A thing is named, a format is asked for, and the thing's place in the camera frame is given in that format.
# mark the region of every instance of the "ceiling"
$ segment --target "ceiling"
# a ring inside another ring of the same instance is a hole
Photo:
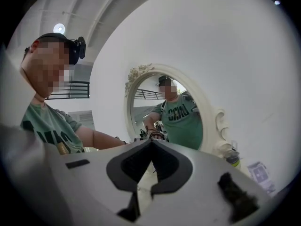
[[[20,63],[24,49],[39,36],[65,25],[68,39],[83,36],[86,57],[80,65],[92,66],[101,48],[117,26],[147,0],[37,0],[16,28],[8,54]]]

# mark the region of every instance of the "man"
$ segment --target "man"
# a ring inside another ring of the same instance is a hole
[[[162,132],[163,132],[163,133],[166,133],[166,130],[165,130],[165,127],[164,127],[163,124],[161,125],[161,129],[162,129]]]
[[[20,73],[36,91],[21,127],[34,132],[44,143],[56,145],[60,154],[84,152],[84,146],[106,149],[126,144],[82,126],[65,112],[45,103],[45,98],[62,80],[64,70],[77,63],[80,52],[75,42],[60,33],[44,34],[26,48],[20,68]]]
[[[143,121],[148,133],[156,131],[154,122],[162,121],[170,143],[195,150],[200,148],[203,139],[203,125],[200,116],[192,112],[195,104],[191,99],[178,95],[177,87],[166,76],[159,78],[159,91],[166,101],[157,105]]]
[[[159,122],[156,123],[156,129],[157,129],[158,132],[162,131]]]
[[[141,138],[145,137],[145,131],[142,129],[140,129],[140,137]]]

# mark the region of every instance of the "green t-shirt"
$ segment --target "green t-shirt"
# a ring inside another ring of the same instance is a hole
[[[161,105],[157,105],[151,112],[161,114]],[[166,101],[161,121],[170,143],[198,150],[203,139],[203,125],[198,113],[191,111],[194,106],[192,101],[179,95],[176,102]]]
[[[21,127],[35,133],[44,143],[56,145],[60,154],[84,152],[83,144],[75,134],[80,123],[63,111],[54,110],[45,103],[30,104],[22,119]]]

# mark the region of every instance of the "white wall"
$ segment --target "white wall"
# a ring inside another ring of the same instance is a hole
[[[76,112],[68,112],[68,114],[74,120],[80,122],[83,126],[95,130],[92,111],[76,111]]]
[[[94,63],[96,129],[118,130],[120,138],[129,139],[123,112],[127,75],[131,67],[149,63],[177,68],[199,84],[212,105],[224,108],[241,156],[248,163],[262,161],[277,191],[293,179],[301,157],[300,48],[273,1],[149,0],[141,5]],[[99,89],[108,84],[110,89]]]
[[[159,83],[158,79],[160,76],[162,75],[155,75],[147,78],[140,84],[139,89],[146,89],[150,91],[159,92],[159,87],[156,84]]]
[[[46,100],[46,103],[52,108],[66,113],[91,110],[91,99]]]
[[[22,62],[22,59],[23,59],[23,56],[24,56],[24,50],[25,50],[25,48],[22,49],[21,47],[16,48],[13,51],[7,49],[7,55],[9,57],[9,59],[11,60],[12,65],[16,69],[19,69],[20,66],[21,66],[21,62]]]
[[[154,106],[163,102],[164,100],[134,100],[134,107]]]

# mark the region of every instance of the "black cap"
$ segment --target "black cap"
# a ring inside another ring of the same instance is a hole
[[[64,42],[69,48],[69,64],[75,65],[79,60],[79,48],[75,42],[72,40],[67,39],[63,34],[59,32],[50,32],[43,34],[42,36],[38,37],[37,39],[45,38],[45,37],[52,37],[57,38],[59,41]]]
[[[164,86],[166,81],[170,81],[171,79],[167,76],[161,76],[159,77],[159,86]]]

